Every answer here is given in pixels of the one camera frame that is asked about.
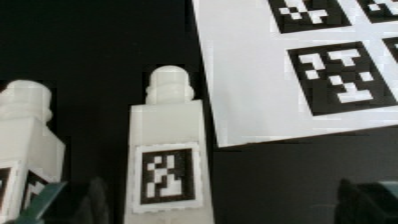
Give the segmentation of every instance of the white cylindrical object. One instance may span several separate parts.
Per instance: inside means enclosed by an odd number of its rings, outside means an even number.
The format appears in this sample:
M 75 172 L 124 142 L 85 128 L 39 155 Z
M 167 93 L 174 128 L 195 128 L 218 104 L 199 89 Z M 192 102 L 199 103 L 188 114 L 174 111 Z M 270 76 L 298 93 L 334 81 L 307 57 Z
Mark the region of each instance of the white cylindrical object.
M 60 181 L 64 144 L 44 122 L 51 93 L 35 82 L 11 82 L 0 93 L 0 223 L 14 219 L 44 186 Z
M 156 69 L 131 107 L 124 224 L 213 224 L 203 103 L 185 89 L 185 70 Z

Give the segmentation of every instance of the dark surface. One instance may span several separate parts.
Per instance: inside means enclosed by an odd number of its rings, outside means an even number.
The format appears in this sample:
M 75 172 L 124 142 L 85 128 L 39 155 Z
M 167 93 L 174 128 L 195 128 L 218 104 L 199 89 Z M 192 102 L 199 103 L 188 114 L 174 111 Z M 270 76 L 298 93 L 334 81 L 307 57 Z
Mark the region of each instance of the dark surface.
M 53 90 L 64 179 L 71 187 L 105 179 L 114 223 L 124 210 L 130 105 L 144 103 L 147 76 L 165 64 L 190 72 L 208 105 L 188 1 L 0 1 L 0 80 L 43 80 Z M 204 111 L 217 224 L 330 224 L 339 179 L 398 177 L 396 127 L 220 151 Z

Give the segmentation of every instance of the rounded top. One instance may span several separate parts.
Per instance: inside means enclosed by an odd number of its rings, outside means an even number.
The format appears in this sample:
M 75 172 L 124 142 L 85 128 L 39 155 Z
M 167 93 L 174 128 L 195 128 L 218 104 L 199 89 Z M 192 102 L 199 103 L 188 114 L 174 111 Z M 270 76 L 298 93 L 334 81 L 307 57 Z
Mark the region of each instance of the rounded top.
M 51 119 L 51 92 L 46 86 L 28 80 L 9 83 L 0 93 L 0 118 L 34 116 L 43 122 Z
M 153 71 L 146 92 L 147 104 L 185 103 L 194 99 L 188 73 L 183 68 L 167 65 Z
M 188 73 L 183 68 L 174 65 L 156 68 L 151 74 L 151 85 L 165 85 L 169 83 L 181 83 L 188 85 Z

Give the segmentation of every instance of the white paper sheet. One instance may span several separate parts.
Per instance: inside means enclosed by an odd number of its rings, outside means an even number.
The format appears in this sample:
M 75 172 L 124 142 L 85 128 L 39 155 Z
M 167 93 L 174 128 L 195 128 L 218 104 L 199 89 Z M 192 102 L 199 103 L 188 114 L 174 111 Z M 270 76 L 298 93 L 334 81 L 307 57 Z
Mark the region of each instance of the white paper sheet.
M 373 1 L 194 0 L 220 147 L 398 124 L 398 2 Z

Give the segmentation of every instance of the marker on white block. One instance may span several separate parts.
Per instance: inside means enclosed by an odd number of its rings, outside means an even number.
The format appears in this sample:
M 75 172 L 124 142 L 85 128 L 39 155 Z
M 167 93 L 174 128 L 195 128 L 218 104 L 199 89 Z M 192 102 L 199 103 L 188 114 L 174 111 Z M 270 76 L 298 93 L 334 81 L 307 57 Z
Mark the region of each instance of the marker on white block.
M 213 224 L 203 102 L 188 74 L 151 74 L 146 105 L 131 107 L 124 224 Z
M 0 93 L 0 223 L 14 219 L 50 182 L 60 181 L 64 144 L 46 121 L 51 92 L 18 80 Z

